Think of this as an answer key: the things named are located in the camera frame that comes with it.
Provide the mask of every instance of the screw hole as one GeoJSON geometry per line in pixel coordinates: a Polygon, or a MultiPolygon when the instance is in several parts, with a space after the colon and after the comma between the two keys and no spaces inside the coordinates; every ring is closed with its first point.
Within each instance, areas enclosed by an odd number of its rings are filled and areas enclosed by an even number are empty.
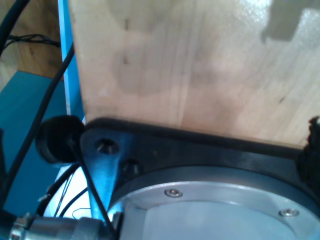
{"type": "Polygon", "coordinates": [[[102,138],[94,144],[95,149],[102,154],[113,155],[120,151],[119,145],[108,138],[102,138]]]}

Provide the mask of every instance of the wood grain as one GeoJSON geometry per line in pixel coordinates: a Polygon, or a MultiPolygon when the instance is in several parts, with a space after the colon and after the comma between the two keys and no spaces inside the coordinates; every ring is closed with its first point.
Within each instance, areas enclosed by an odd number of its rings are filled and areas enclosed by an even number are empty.
{"type": "MultiPolygon", "coordinates": [[[[0,1],[0,21],[15,1],[0,1]]],[[[57,0],[32,0],[26,6],[12,35],[43,34],[60,41],[57,0]]],[[[61,50],[55,46],[35,43],[14,43],[0,58],[0,90],[19,70],[52,78],[62,63],[61,50]]]]}
{"type": "Polygon", "coordinates": [[[87,120],[300,147],[320,114],[319,0],[69,0],[87,120]]]}

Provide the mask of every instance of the blue frame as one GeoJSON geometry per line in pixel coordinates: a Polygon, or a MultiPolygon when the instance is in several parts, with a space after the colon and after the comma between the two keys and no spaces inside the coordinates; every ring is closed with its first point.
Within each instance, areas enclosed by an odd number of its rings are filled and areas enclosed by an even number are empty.
{"type": "MultiPolygon", "coordinates": [[[[59,25],[60,25],[60,41],[62,60],[68,54],[69,48],[74,39],[72,36],[71,21],[69,15],[68,0],[58,0],[59,25]]],[[[78,116],[83,119],[85,116],[84,108],[81,100],[81,91],[79,83],[79,74],[77,60],[74,56],[64,75],[65,102],[66,112],[69,115],[78,116]]]]}

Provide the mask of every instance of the blue panel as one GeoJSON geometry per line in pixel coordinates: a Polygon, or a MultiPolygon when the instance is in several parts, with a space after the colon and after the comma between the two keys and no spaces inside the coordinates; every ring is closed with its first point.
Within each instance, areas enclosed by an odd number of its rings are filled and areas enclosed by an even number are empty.
{"type": "MultiPolygon", "coordinates": [[[[3,148],[6,169],[11,166],[51,82],[50,78],[16,72],[0,92],[0,128],[4,129],[3,148]]],[[[66,114],[65,89],[60,82],[44,119],[66,114]]],[[[59,169],[40,159],[33,143],[18,172],[4,208],[13,214],[35,212],[38,198],[55,181],[59,169]]]]}
{"type": "MultiPolygon", "coordinates": [[[[64,60],[67,56],[71,44],[73,43],[68,1],[58,0],[58,10],[61,51],[62,59],[64,60]]],[[[63,78],[67,113],[71,115],[76,115],[80,119],[82,119],[84,117],[84,109],[81,101],[79,74],[75,56],[73,57],[69,67],[65,71],[63,78]]]]}

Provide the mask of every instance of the plywood panel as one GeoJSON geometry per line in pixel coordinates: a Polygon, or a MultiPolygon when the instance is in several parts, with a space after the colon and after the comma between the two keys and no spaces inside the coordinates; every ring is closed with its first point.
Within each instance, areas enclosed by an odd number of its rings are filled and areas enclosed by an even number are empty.
{"type": "MultiPolygon", "coordinates": [[[[14,2],[0,1],[0,21],[14,2]]],[[[57,0],[30,1],[11,34],[43,34],[60,41],[57,0]]],[[[0,58],[0,90],[17,70],[52,78],[61,63],[61,49],[55,46],[35,43],[11,44],[0,58]]]]}
{"type": "Polygon", "coordinates": [[[86,117],[302,146],[319,0],[69,0],[86,117]]]}

